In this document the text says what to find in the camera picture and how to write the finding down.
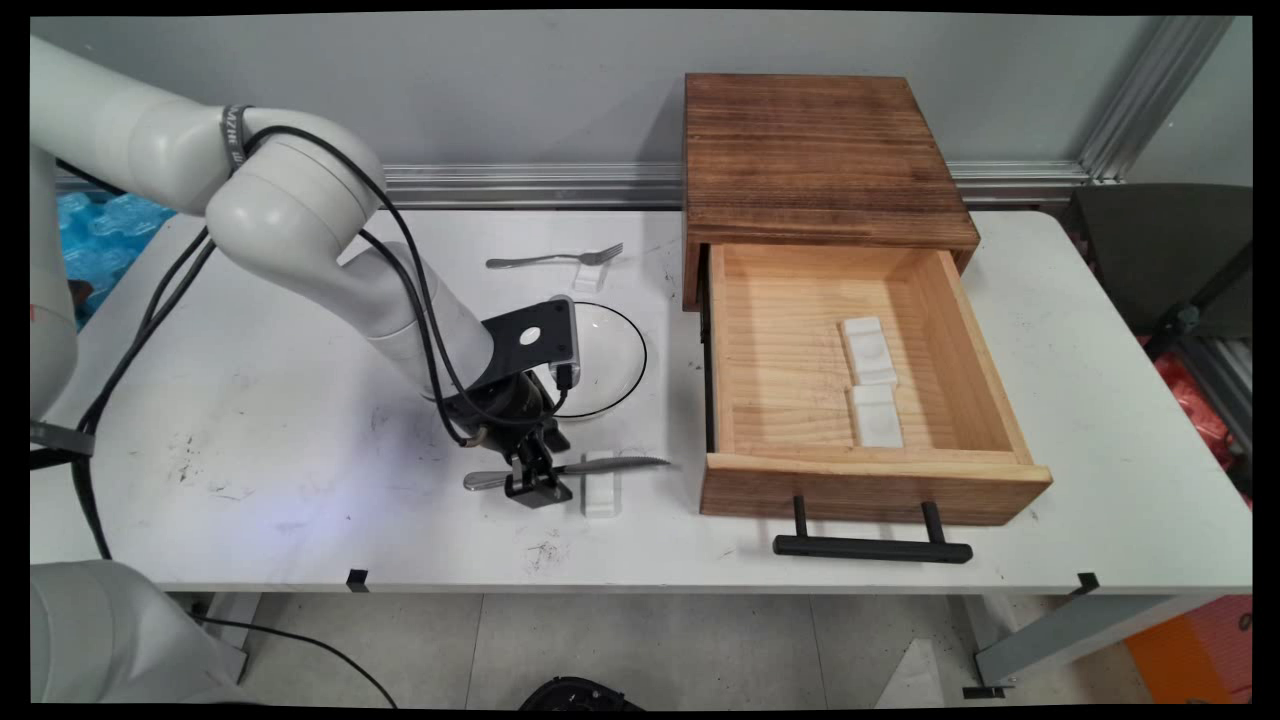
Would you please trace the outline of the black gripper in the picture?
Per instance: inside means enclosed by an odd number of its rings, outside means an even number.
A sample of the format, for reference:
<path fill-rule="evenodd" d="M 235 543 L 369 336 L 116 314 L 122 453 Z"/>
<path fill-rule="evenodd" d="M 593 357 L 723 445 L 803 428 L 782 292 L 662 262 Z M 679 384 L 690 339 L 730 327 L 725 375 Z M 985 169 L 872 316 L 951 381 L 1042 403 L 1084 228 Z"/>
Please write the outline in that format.
<path fill-rule="evenodd" d="M 557 401 L 532 372 L 509 375 L 467 391 L 470 401 L 453 395 L 443 401 L 445 416 L 460 429 L 467 448 L 515 451 L 524 470 L 506 477 L 506 497 L 527 509 L 543 509 L 573 500 L 557 474 L 534 466 L 552 466 L 554 456 L 571 450 L 558 427 Z"/>

